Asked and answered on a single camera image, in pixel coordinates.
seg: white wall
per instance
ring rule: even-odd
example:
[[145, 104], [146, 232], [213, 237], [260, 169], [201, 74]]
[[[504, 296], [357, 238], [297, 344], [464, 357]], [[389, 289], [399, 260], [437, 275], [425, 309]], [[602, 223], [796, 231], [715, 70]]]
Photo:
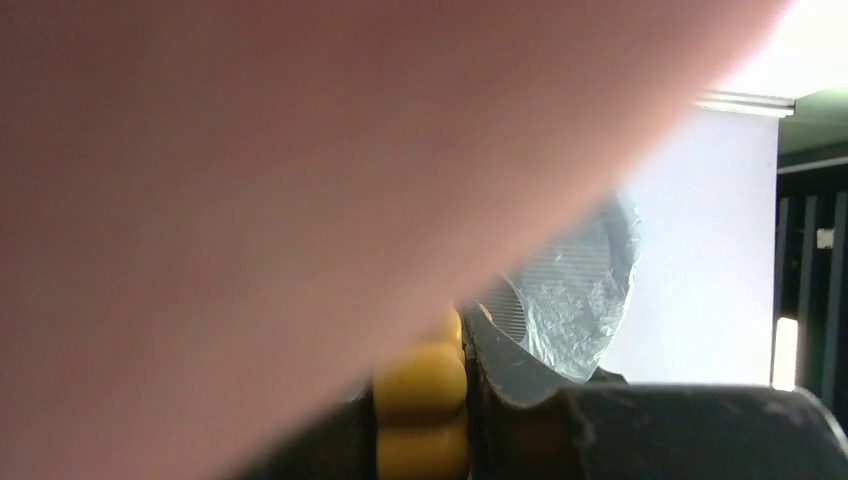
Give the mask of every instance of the white wall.
[[777, 120], [693, 111], [629, 186], [645, 250], [601, 366], [631, 382], [767, 384]]

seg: clear plastic bag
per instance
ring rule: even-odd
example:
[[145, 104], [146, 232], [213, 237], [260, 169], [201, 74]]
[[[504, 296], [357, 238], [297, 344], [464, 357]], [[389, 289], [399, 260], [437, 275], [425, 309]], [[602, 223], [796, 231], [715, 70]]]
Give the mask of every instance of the clear plastic bag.
[[636, 207], [619, 192], [505, 274], [525, 315], [521, 346], [587, 381], [624, 319], [641, 242]]

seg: black object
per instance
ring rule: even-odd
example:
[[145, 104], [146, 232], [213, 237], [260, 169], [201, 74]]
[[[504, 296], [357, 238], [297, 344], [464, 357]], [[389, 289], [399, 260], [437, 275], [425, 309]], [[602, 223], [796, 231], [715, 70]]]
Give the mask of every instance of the black object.
[[[848, 478], [844, 436], [804, 392], [576, 385], [479, 309], [463, 317], [475, 480]], [[373, 433], [360, 431], [374, 428], [367, 402], [340, 408], [245, 478], [375, 478]]]

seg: metal bar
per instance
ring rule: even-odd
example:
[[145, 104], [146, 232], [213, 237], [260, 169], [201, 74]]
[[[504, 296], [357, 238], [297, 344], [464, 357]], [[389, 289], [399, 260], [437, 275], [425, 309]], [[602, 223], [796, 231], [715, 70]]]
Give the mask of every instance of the metal bar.
[[825, 333], [822, 401], [834, 410], [837, 418], [848, 422], [848, 265], [846, 265], [846, 228], [848, 227], [848, 192], [836, 195], [833, 253], [828, 288], [827, 326]]
[[695, 102], [695, 105], [709, 110], [777, 118], [795, 113], [795, 99], [792, 98], [748, 95], [717, 90], [705, 92]]
[[788, 167], [780, 167], [777, 169], [777, 174], [785, 175], [787, 173], [806, 172], [809, 170], [818, 170], [820, 168], [838, 167], [840, 165], [848, 165], [848, 156], [829, 158], [827, 160], [803, 163], [801, 165], [790, 165]]
[[769, 382], [773, 380], [774, 367], [774, 334], [778, 317], [782, 314], [781, 301], [783, 299], [783, 283], [786, 278], [786, 256], [791, 250], [792, 223], [795, 216], [795, 200], [790, 197], [780, 199], [778, 206], [777, 238], [775, 241], [775, 268], [774, 268], [774, 323], [772, 324], [771, 339], [771, 364], [772, 371], [769, 373]]
[[804, 236], [801, 243], [801, 275], [798, 283], [798, 350], [796, 363], [797, 385], [803, 386], [814, 393], [820, 392], [820, 376], [815, 366], [819, 344], [817, 337], [821, 336], [821, 309], [818, 307], [819, 278], [822, 269], [822, 258], [816, 248], [816, 231], [821, 225], [823, 200], [816, 195], [807, 197], [804, 205]]

